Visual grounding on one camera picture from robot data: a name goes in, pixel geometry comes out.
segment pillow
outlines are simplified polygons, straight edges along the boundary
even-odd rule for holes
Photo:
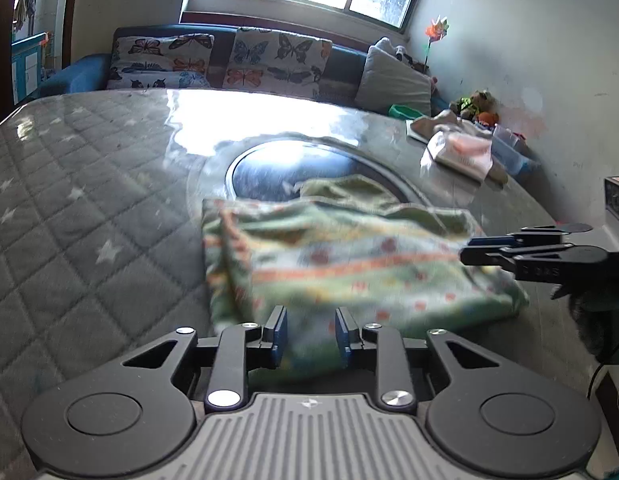
[[[386,44],[381,46],[369,48],[354,103],[359,108],[381,114],[387,114],[392,105],[404,105],[431,115],[430,78],[396,59],[393,49],[392,53],[387,52]]]
[[[332,42],[292,32],[242,27],[223,88],[317,99]]]
[[[150,88],[162,84],[165,88],[208,88],[206,75],[212,46],[214,37],[209,34],[118,38],[112,50],[107,88]]]

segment white pillow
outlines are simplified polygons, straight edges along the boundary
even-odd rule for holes
[[[405,105],[430,116],[431,98],[432,84],[428,76],[401,63],[378,46],[369,48],[361,85],[354,99],[359,108],[387,114],[392,105]]]

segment green floral cloth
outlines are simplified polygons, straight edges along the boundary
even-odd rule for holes
[[[285,203],[204,200],[212,322],[266,322],[288,308],[289,342],[277,377],[340,366],[334,310],[406,337],[514,316],[528,298],[497,267],[466,267],[458,253],[481,234],[468,211],[402,204],[356,175],[302,184]]]

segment butterfly pillow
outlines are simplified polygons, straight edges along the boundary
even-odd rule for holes
[[[214,37],[209,34],[187,34],[168,38],[118,38],[112,51],[107,88],[129,88],[129,85],[122,84],[118,79],[125,74],[157,73],[157,79],[162,80],[163,72],[190,73],[193,81],[189,86],[198,86],[196,82],[199,79],[206,80],[212,46]],[[174,82],[180,78],[169,76],[165,79]],[[183,88],[175,86],[174,83],[166,87]]]
[[[330,40],[282,30],[239,28],[223,88],[317,98]]]

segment sofa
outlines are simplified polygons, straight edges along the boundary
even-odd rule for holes
[[[234,47],[236,30],[237,27],[186,24],[122,27],[114,32],[113,41],[126,36],[160,38],[185,34],[212,34],[214,47],[207,78],[212,88],[222,88],[226,67]],[[353,101],[361,82],[365,59],[364,52],[334,45],[319,82],[318,100],[342,106],[354,106]],[[85,56],[44,81],[38,89],[37,97],[104,90],[109,77],[110,61],[111,53]]]

